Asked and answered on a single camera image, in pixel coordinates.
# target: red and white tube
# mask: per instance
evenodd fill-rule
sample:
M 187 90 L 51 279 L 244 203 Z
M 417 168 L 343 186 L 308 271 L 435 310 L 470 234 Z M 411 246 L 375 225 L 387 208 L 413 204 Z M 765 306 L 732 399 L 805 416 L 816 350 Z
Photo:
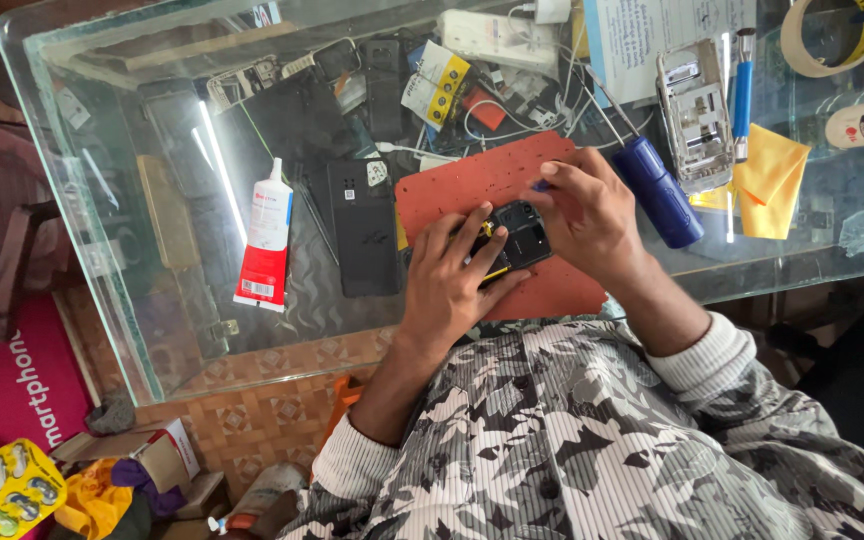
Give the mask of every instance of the red and white tube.
M 285 311 L 285 263 L 292 218 L 292 188 L 282 182 L 275 158 L 269 179 L 255 183 L 248 241 L 232 300 L 274 312 Z

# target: floral patterned shirt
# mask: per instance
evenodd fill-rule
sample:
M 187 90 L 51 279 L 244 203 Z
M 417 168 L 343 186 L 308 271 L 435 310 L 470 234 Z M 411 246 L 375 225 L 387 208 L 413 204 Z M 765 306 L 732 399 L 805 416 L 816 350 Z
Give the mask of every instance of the floral patterned shirt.
M 342 419 L 280 537 L 864 539 L 864 450 L 748 332 L 640 350 L 605 322 L 451 350 L 401 448 Z

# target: masking tape roll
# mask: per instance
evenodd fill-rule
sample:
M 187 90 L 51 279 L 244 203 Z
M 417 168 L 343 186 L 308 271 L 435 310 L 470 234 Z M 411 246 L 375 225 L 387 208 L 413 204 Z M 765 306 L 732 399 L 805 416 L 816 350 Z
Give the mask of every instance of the masking tape roll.
M 819 78 L 841 73 L 862 64 L 864 62 L 864 23 L 862 23 L 862 35 L 858 45 L 840 65 L 828 67 L 809 54 L 806 44 L 802 41 L 802 25 L 806 8 L 811 3 L 812 0 L 797 0 L 789 7 L 785 20 L 782 21 L 779 43 L 788 65 L 805 77 Z M 855 3 L 860 10 L 864 11 L 864 0 L 855 0 Z

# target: screwdriver shaft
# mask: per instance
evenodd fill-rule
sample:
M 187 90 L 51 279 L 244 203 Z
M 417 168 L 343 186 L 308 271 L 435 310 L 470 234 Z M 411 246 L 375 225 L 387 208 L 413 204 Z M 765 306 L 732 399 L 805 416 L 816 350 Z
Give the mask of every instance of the screwdriver shaft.
M 625 141 L 622 140 L 622 136 L 618 134 L 618 131 L 616 130 L 616 126 L 614 126 L 612 124 L 612 122 L 609 121 L 609 117 L 606 116 L 606 113 L 604 110 L 602 110 L 602 107 L 599 106 L 598 103 L 596 103 L 595 96 L 593 95 L 593 92 L 591 90 L 589 90 L 589 87 L 586 86 L 586 82 L 584 80 L 582 80 L 582 73 L 577 72 L 576 75 L 579 76 L 579 85 L 582 86 L 582 90 L 584 90 L 585 93 L 588 95 L 588 99 L 590 99 L 591 103 L 595 106 L 595 110 L 598 111 L 599 115 L 602 117 L 602 119 L 606 121 L 606 125 L 608 126 L 608 129 L 610 129 L 612 131 L 612 134 L 615 135 L 615 139 L 624 148 L 625 147 Z
M 606 99 L 608 100 L 608 103 L 612 104 L 612 106 L 615 107 L 615 111 L 618 113 L 618 116 L 622 118 L 622 121 L 625 122 L 626 126 L 629 126 L 629 131 L 631 131 L 632 134 L 635 135 L 636 138 L 638 138 L 640 136 L 639 130 L 636 129 L 636 126 L 632 123 L 632 121 L 629 120 L 629 117 L 625 115 L 625 111 L 622 110 L 621 106 L 619 106 L 618 101 L 616 101 L 616 98 L 613 97 L 612 92 L 609 92 L 609 89 L 606 88 L 606 85 L 602 83 L 602 79 L 599 79 L 599 76 L 595 74 L 593 67 L 587 65 L 585 67 L 585 71 L 587 71 L 588 75 L 592 78 L 593 81 L 595 81 L 595 84 L 600 89 L 602 89 L 602 92 L 606 94 Z M 599 107 L 598 104 L 596 104 L 596 109 L 602 111 L 602 108 Z

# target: black smartphone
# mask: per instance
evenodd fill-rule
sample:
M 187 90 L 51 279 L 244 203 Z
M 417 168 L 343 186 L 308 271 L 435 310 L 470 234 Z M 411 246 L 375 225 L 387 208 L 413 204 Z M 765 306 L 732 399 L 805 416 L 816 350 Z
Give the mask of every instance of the black smartphone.
M 373 141 L 396 142 L 405 135 L 401 105 L 408 73 L 402 44 L 395 39 L 373 39 L 363 45 L 366 67 L 368 127 Z
M 482 223 L 479 235 L 472 244 L 469 261 L 489 243 L 501 226 L 509 230 L 505 247 L 482 279 L 482 287 L 508 272 L 522 270 L 552 257 L 552 248 L 546 236 L 546 226 L 531 202 L 512 201 L 492 211 Z
M 362 59 L 350 38 L 339 39 L 331 45 L 318 49 L 312 60 L 325 74 L 325 80 L 334 83 L 342 77 L 342 72 L 352 73 L 362 68 Z

